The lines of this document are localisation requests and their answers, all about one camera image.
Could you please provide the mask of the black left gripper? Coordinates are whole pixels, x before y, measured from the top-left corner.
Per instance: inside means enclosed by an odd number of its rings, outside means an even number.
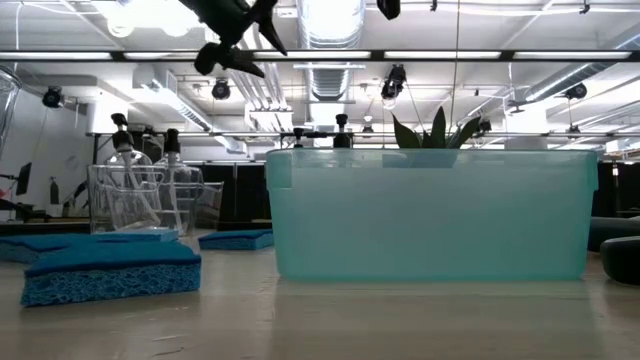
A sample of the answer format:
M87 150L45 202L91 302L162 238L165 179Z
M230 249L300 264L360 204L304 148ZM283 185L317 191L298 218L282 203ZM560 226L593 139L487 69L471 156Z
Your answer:
M210 74L219 64L225 69L265 77L260 67L234 48L250 25L244 19L247 7L232 0L180 0L180 3L192 11L200 23L219 36L218 43L207 42L196 56L194 67L201 75ZM256 0L249 10L249 18L258 24L259 33L277 51L286 54L287 50L273 23L273 10L277 3L277 0Z

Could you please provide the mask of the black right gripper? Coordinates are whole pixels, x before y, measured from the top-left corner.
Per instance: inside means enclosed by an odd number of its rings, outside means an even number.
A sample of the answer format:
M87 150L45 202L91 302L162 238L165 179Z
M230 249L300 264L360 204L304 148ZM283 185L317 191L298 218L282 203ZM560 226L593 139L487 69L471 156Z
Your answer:
M401 0L376 0L376 5L387 20L397 18L401 13Z

